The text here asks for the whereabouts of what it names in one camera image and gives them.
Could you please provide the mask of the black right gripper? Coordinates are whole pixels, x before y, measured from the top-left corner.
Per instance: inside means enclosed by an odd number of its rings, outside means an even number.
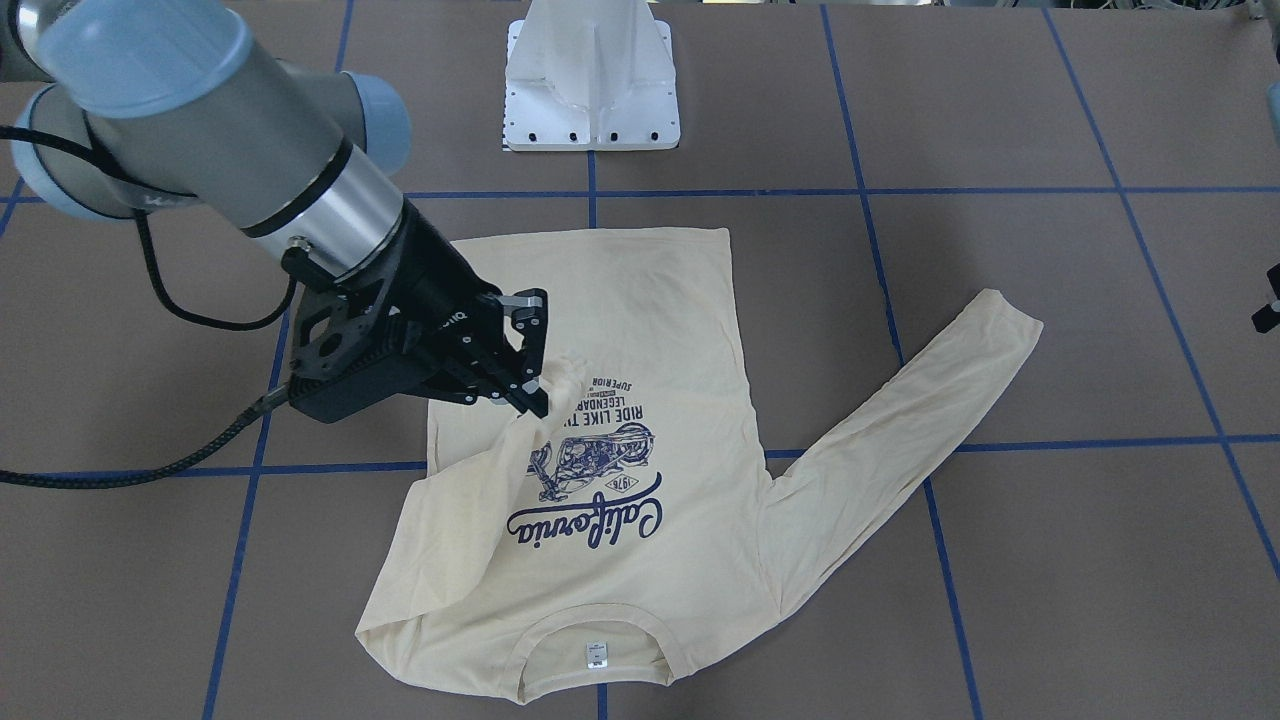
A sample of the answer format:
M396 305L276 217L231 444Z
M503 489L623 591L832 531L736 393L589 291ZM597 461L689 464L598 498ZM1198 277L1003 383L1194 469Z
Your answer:
M549 299L530 288L502 295L406 200L392 247L399 252L392 306L417 334L408 342L413 383L425 396L477 396L545 418L543 365L513 372L503 323L527 354L545 351Z

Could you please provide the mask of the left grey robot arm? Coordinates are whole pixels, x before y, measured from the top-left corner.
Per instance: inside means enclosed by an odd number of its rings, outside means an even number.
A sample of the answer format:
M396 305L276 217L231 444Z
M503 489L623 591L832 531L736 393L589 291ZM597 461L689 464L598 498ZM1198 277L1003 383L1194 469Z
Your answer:
M1280 129L1279 83L1271 85L1268 87L1266 94L1266 101L1267 101L1267 109L1275 142L1279 143L1279 129ZM1251 315L1251 322L1254 327L1254 331L1261 334L1266 334L1270 331L1276 329L1279 327L1279 291L1280 291L1279 272L1280 272L1279 264L1275 264L1270 269L1267 269L1266 278L1274 297Z

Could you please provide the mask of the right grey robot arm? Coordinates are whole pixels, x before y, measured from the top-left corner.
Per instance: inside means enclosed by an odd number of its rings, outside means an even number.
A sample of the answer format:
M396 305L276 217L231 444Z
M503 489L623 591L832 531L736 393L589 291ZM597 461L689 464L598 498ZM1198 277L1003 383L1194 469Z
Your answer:
M219 1L5 1L28 186L81 217L204 204L301 286L289 404L333 423L396 395L545 416L547 293L506 295L390 182L381 82L285 67Z

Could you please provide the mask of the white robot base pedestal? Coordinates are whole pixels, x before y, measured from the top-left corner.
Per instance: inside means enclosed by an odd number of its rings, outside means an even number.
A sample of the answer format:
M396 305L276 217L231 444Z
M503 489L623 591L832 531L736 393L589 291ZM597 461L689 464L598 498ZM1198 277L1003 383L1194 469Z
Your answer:
M506 33L502 145L635 152L681 140L671 27L646 1L532 1Z

